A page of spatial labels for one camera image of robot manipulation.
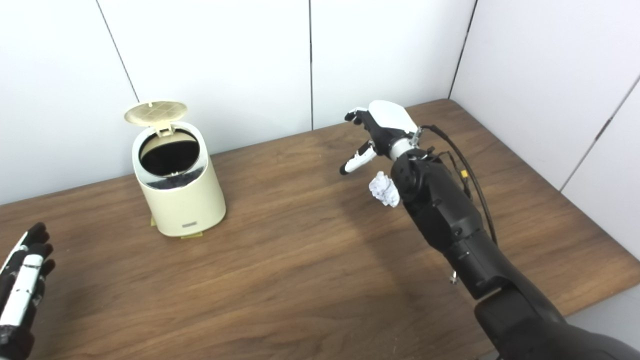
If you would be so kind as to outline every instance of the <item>wooden table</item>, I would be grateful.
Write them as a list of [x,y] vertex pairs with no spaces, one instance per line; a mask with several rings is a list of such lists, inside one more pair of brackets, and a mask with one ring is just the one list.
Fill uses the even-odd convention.
[[[640,265],[457,104],[408,109],[474,166],[507,256],[570,314],[640,282]],[[468,359],[491,349],[462,285],[402,207],[339,167],[341,124],[213,156],[227,217],[202,238],[149,226],[133,176],[0,207],[2,252],[44,221],[58,267],[32,359]],[[423,147],[446,146],[426,134]]]

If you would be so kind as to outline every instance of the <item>yellow tag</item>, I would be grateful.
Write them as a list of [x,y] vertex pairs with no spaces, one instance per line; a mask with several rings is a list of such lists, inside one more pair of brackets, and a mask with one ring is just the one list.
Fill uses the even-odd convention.
[[203,234],[200,231],[199,233],[195,233],[195,234],[191,234],[191,235],[185,235],[185,236],[181,236],[180,239],[189,239],[189,238],[199,238],[201,237]]

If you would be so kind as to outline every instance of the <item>black robotic arm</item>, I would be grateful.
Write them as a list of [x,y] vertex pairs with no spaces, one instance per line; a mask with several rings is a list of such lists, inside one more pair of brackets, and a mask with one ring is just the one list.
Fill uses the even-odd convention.
[[[435,126],[417,127],[404,108],[387,101],[374,101],[369,109],[356,108],[345,120],[364,124],[371,135],[360,150],[369,144],[377,155],[394,161],[391,178],[405,209],[473,298],[480,300],[477,321],[504,360],[640,359],[640,352],[618,340],[568,325],[551,301],[498,249],[470,194],[456,183],[439,155],[418,146],[422,128],[449,140],[446,134]],[[341,174],[371,159],[355,160],[358,154],[343,165]],[[461,160],[472,173],[463,156]],[[475,179],[474,183],[483,198]]]

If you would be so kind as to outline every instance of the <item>white wall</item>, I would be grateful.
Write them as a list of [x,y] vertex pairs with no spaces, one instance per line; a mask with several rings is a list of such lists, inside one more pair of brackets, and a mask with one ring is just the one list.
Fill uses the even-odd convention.
[[186,103],[209,152],[311,130],[307,1],[100,6],[140,101]]
[[311,0],[314,127],[449,95],[474,0]]
[[640,72],[640,2],[479,0],[451,99],[556,188]]
[[636,86],[563,194],[640,259],[640,86]]
[[0,98],[0,204],[131,172],[136,98],[95,2],[0,2]]

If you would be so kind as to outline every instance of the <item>crumpled paper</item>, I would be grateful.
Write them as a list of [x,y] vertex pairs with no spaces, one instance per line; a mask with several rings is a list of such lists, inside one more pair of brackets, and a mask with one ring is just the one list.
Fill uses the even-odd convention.
[[386,176],[384,172],[379,171],[376,177],[369,183],[371,194],[382,203],[391,205],[393,208],[400,203],[400,194],[396,188],[394,181]]

